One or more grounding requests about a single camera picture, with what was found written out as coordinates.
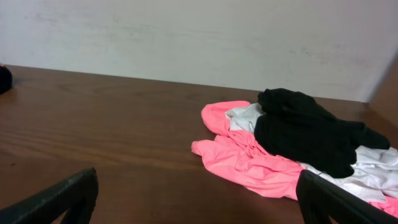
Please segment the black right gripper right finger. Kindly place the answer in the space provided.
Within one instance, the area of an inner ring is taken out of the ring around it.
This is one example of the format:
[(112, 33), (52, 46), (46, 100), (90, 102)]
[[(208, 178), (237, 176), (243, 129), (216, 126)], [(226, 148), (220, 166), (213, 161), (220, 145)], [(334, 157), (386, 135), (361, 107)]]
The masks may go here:
[(303, 170), (296, 194), (305, 224), (397, 224), (397, 218), (320, 176)]

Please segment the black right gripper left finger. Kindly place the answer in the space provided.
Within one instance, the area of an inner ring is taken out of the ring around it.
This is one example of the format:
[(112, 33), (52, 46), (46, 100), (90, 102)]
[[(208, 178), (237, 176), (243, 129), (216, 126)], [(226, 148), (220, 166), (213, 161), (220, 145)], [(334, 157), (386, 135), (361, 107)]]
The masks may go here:
[(98, 178), (92, 167), (1, 210), (1, 223), (86, 224), (91, 220), (98, 196)]

